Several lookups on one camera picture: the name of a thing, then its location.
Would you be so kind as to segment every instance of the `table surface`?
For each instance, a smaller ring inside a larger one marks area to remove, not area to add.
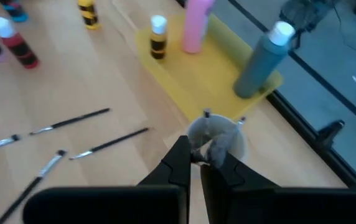
[[[0,63],[0,215],[58,149],[69,156],[145,126],[151,131],[86,158],[59,165],[36,188],[135,185],[164,157],[189,122],[138,61],[134,33],[153,14],[183,9],[173,0],[97,0],[101,29],[87,30],[77,2],[23,1],[30,20],[15,24],[41,60],[25,70],[8,52]],[[0,6],[0,16],[6,13]],[[81,114],[112,112],[58,130],[27,133]],[[282,186],[345,187],[266,101],[247,114],[245,164]],[[207,223],[201,182],[193,168],[191,223]],[[8,220],[20,223],[21,208]]]

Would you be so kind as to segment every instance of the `white bottle cap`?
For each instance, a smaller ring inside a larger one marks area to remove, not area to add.
[[[167,28],[167,19],[164,16],[152,16],[152,31],[155,34],[164,34]]]
[[[16,34],[15,29],[11,25],[9,20],[0,17],[0,37],[1,38],[10,38]]]
[[[269,32],[268,37],[272,43],[278,46],[286,45],[296,31],[287,22],[278,21]]]

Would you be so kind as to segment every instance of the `yellow paper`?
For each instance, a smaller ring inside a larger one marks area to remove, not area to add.
[[[251,55],[251,47],[211,15],[201,53],[187,54],[181,50],[184,19],[184,15],[168,19],[166,57],[162,62],[151,57],[150,26],[138,31],[136,45],[144,66],[189,121],[201,116],[204,108],[236,120],[282,84],[282,76],[275,71],[254,97],[239,98],[232,87]]]

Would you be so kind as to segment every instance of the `gray surface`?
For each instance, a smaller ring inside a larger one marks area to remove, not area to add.
[[[278,20],[284,0],[238,2],[270,29]],[[342,30],[347,42],[356,47],[356,16],[345,4],[340,4],[337,9],[343,20]],[[213,13],[252,47],[263,35],[227,0],[217,0]],[[343,44],[334,11],[314,32],[303,35],[297,54],[356,105],[356,81],[353,78],[356,78],[356,52]],[[284,77],[284,85],[279,92],[315,129],[336,119],[345,121],[345,128],[336,137],[334,148],[356,170],[356,116],[291,58],[284,59],[278,70]]]

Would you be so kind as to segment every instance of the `red and black bottle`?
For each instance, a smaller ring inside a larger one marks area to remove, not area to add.
[[[23,37],[13,28],[11,22],[3,17],[0,17],[0,38],[25,68],[34,68],[39,64],[37,56]]]

